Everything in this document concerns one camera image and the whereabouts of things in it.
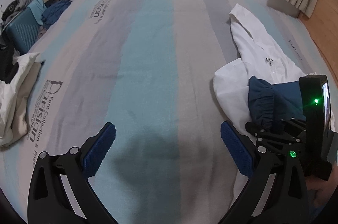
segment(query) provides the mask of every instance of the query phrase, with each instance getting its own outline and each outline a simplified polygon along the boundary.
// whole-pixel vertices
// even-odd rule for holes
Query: silver rivet
[[[43,151],[42,153],[40,153],[39,157],[41,159],[44,159],[47,156],[47,152]]]
[[[262,146],[259,146],[257,148],[257,150],[260,152],[260,153],[265,153],[266,152],[266,148],[262,147]]]
[[[79,149],[77,147],[72,147],[70,150],[69,150],[69,153],[70,154],[75,154],[79,151]]]

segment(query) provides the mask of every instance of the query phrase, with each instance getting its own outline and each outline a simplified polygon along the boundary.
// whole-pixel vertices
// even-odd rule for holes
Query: green light
[[[289,154],[293,158],[295,158],[297,156],[297,153],[295,151],[290,151]]]

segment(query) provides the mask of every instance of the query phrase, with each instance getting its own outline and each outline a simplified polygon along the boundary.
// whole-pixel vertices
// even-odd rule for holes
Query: wooden panel
[[[311,18],[300,13],[338,86],[338,0],[318,0]]]

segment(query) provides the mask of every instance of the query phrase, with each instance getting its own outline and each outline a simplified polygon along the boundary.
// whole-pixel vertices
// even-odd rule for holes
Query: bed sheet
[[[30,131],[0,153],[0,186],[19,215],[27,219],[38,154],[81,146],[109,121],[116,139],[89,182],[119,223],[218,223],[237,168],[212,79],[239,57],[229,23],[236,3],[305,73],[329,74],[297,19],[251,0],[76,0],[30,51],[44,62]]]

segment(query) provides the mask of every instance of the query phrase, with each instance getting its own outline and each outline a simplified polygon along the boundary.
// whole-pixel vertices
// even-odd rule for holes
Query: dark blue garment
[[[49,29],[57,20],[61,14],[70,6],[70,0],[60,0],[57,3],[52,4],[42,13],[43,28]]]
[[[271,129],[274,121],[305,120],[299,82],[269,84],[255,76],[249,80],[248,107],[253,123]]]

